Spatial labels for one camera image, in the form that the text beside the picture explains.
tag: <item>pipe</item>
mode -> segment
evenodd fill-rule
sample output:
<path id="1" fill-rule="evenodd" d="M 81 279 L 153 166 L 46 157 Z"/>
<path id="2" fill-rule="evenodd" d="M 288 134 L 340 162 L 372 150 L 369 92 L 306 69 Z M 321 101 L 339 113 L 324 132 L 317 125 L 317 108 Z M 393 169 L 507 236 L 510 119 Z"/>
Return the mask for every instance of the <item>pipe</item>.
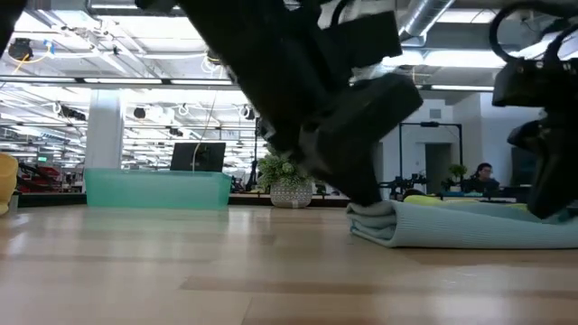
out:
<path id="1" fill-rule="evenodd" d="M 399 28 L 400 39 L 409 40 L 425 34 L 440 19 L 442 14 L 453 5 L 455 0 L 412 0 L 407 14 Z"/>

